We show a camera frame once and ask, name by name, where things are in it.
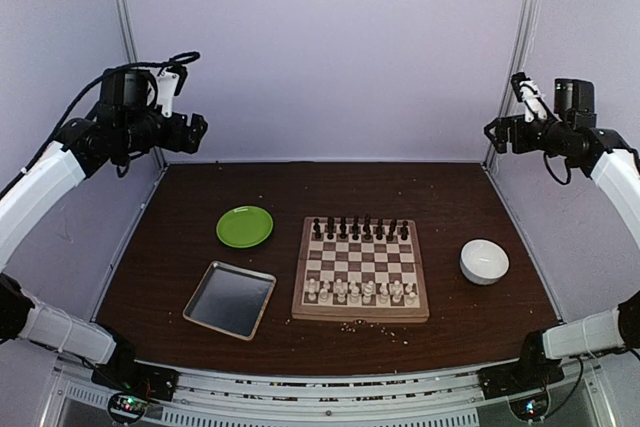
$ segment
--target metal tray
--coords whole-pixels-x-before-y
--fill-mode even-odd
[[[251,340],[275,284],[273,275],[214,261],[182,315],[208,329]]]

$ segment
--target brown tabletop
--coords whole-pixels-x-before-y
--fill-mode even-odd
[[[262,245],[224,246],[227,210],[258,205],[275,227]],[[425,324],[349,324],[291,318],[306,216],[416,221],[431,317]],[[511,261],[497,284],[461,274],[474,238]],[[182,311],[221,260],[277,277],[251,342],[203,328]],[[250,374],[353,375],[440,369],[518,356],[525,334],[556,323],[540,279],[478,164],[206,164],[169,168],[118,267],[98,321],[131,340],[143,360]]]

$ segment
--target chessboard border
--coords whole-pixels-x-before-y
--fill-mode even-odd
[[[296,269],[296,282],[294,285],[293,304],[291,307],[291,315],[294,319],[299,320],[317,320],[328,322],[351,322],[355,319],[362,319],[368,322],[378,323],[424,323],[429,319],[429,299],[424,278],[424,267],[422,264],[422,254],[420,252],[420,243],[418,241],[418,232],[416,223],[413,220],[407,220],[409,227],[409,235],[411,243],[414,246],[414,265],[416,271],[416,282],[419,292],[424,292],[424,297],[420,298],[420,306],[411,309],[401,309],[393,307],[375,308],[375,315],[362,315],[363,307],[324,307],[318,305],[305,305],[302,303],[304,296],[304,281],[307,266],[307,255],[309,251],[309,242],[311,242],[311,225],[313,219],[320,219],[326,223],[328,217],[305,217],[302,229],[302,244],[298,254],[298,267]]]

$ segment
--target chessboard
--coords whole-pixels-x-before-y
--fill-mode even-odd
[[[426,322],[415,222],[305,218],[291,313],[305,320]]]

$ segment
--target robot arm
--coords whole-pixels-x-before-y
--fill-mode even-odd
[[[570,169],[575,168],[591,178],[613,203],[640,248],[638,153],[616,131],[596,127],[593,84],[556,79],[554,111],[559,118],[524,73],[513,75],[511,84],[527,113],[497,118],[485,127],[496,151],[506,153],[511,144],[515,154],[543,151],[545,162],[546,157],[564,157],[567,180],[571,179]],[[540,387],[548,379],[561,380],[558,365],[562,358],[638,347],[640,292],[610,311],[532,332],[518,362],[482,369],[479,375],[485,396],[493,398]]]
[[[87,118],[72,119],[55,132],[41,157],[0,199],[0,339],[27,339],[108,366],[112,373],[131,370],[135,354],[125,339],[41,302],[2,272],[49,209],[106,162],[122,177],[131,160],[154,147],[198,150],[208,126],[198,114],[189,125],[186,115],[173,112],[188,63],[173,59],[149,64],[161,66],[155,73],[139,64],[105,71],[99,101]]]

